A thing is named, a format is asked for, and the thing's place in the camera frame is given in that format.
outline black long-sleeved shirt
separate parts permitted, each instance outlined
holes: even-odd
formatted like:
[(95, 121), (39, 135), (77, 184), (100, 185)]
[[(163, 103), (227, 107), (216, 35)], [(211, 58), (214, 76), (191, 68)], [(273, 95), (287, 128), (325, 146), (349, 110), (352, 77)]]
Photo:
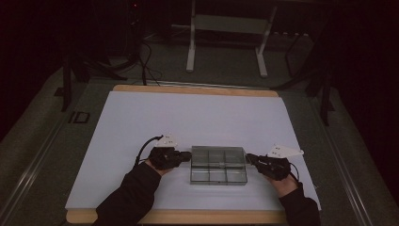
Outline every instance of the black long-sleeved shirt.
[[(98, 218), (92, 225), (136, 225), (152, 209), (153, 194), (160, 181), (161, 175), (146, 163), (133, 168), (125, 175), (120, 187), (97, 207)], [(279, 200), (290, 226), (321, 225), (317, 203), (305, 198), (302, 184)]]

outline person's left hand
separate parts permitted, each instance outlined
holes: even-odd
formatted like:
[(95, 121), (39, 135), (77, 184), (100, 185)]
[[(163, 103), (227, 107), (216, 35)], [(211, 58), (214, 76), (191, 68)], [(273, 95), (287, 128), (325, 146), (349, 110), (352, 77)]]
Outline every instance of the person's left hand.
[(167, 174), (168, 172), (170, 172), (170, 171), (173, 170), (173, 169), (165, 169), (165, 170), (156, 169), (155, 166), (153, 166), (153, 165), (151, 164), (150, 159), (147, 159), (147, 160), (145, 161), (145, 163), (146, 163), (147, 165), (149, 165), (151, 168), (153, 168), (156, 172), (158, 172), (159, 175), (161, 175), (161, 176), (163, 176), (163, 175), (165, 175), (165, 174)]

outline desk frame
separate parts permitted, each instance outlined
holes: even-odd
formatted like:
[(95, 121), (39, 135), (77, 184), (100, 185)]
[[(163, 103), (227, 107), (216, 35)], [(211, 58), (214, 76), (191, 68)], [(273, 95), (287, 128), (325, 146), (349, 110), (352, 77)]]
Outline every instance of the desk frame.
[[(211, 94), (230, 96), (279, 97), (272, 90), (213, 89), (184, 87), (149, 87), (117, 85), (114, 91)], [(73, 209), (67, 212), (69, 223), (92, 223), (97, 219), (95, 209)], [(154, 210), (139, 224), (265, 224), (286, 223), (284, 211), (253, 210)]]
[(241, 32), (250, 34), (262, 34), (262, 42), (255, 48), (258, 61), (259, 73), (261, 77), (267, 77), (267, 70), (264, 64), (263, 50), (270, 35), (270, 30), (276, 15), (277, 6), (273, 6), (268, 20), (223, 17), (196, 14), (196, 0), (191, 1), (191, 25), (190, 25), (190, 46), (188, 48), (188, 59), (186, 70), (188, 73), (194, 71), (194, 61), (196, 55), (196, 29), (214, 30), (226, 32)]

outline person's arm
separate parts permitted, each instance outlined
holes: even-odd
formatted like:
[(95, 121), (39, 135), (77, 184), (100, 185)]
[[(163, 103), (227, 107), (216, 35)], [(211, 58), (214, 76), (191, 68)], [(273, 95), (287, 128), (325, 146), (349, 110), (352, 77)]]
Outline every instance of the person's arm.
[(317, 203), (305, 197), (302, 183), (298, 183), (291, 175), (281, 181), (266, 179), (276, 189), (290, 226), (321, 225)]
[(97, 207), (98, 218), (92, 225), (136, 225), (152, 209), (153, 194), (162, 175), (169, 171), (155, 169), (149, 160), (133, 168)]

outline dark background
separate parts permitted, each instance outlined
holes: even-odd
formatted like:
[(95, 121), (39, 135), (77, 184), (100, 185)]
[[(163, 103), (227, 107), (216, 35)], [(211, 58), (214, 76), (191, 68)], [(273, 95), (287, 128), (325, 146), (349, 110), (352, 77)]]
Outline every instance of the dark background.
[[(189, 24), (189, 1), (149, 0), (146, 4), (147, 21), (166, 36), (168, 24)], [(19, 119), (49, 75), (61, 67), (62, 56), (73, 48), (84, 50), (96, 59), (126, 55), (132, 46), (125, 43), (129, 35), (127, 17), (120, 13), (126, 10), (125, 6), (122, 0), (1, 1), (0, 139)], [(199, 6), (204, 10), (213, 8), (214, 5)], [(293, 32), (302, 28), (298, 24), (298, 17), (303, 16), (299, 8), (303, 7), (280, 8), (273, 30)], [(331, 65), (332, 85), (339, 90), (397, 203), (398, 9), (397, 3), (388, 0), (366, 0), (356, 7), (336, 8), (319, 39)], [(227, 12), (262, 15), (261, 11), (243, 10), (235, 4)]]

